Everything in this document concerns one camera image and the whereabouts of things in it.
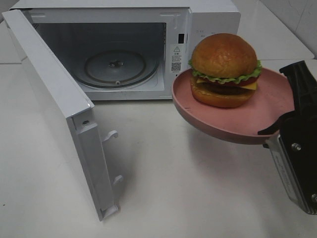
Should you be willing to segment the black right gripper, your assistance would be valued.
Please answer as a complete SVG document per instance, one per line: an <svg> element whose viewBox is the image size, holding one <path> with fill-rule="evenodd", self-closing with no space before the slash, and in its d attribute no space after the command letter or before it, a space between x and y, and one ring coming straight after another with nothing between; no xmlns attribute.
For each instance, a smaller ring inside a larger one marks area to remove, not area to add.
<svg viewBox="0 0 317 238"><path fill-rule="evenodd" d="M288 79L293 94L294 109L302 112L282 114L258 135L272 135L280 129L287 154L292 157L317 157L317 81L305 61L298 61L279 70Z"/></svg>

